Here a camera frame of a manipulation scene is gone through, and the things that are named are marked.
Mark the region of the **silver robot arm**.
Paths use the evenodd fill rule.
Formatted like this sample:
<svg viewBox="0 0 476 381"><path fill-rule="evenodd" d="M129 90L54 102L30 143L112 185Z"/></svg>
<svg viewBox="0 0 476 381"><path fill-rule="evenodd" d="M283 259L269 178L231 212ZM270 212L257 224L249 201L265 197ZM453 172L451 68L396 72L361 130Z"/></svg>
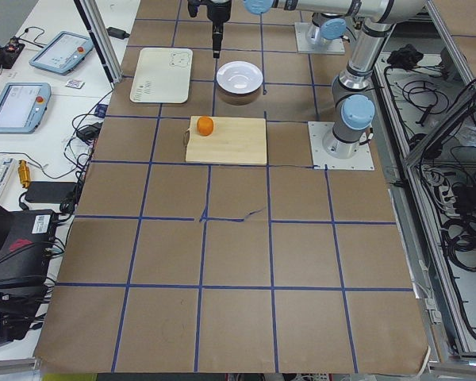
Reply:
<svg viewBox="0 0 476 381"><path fill-rule="evenodd" d="M322 139L324 150L339 159L348 159L355 154L360 137L374 119L374 103L364 91L370 86L372 69L393 27L415 16L424 5L424 1L394 0L244 2L245 9L253 14L282 8L364 18L351 58L333 81L336 121Z"/></svg>
<svg viewBox="0 0 476 381"><path fill-rule="evenodd" d="M187 9L190 17L198 15L200 6L206 7L207 18L212 22L213 57L219 59L224 25L231 17L232 2L188 1ZM347 31L347 22L343 16L333 13L313 13L310 23L296 22L294 26L298 52L337 55L345 53L342 37Z"/></svg>

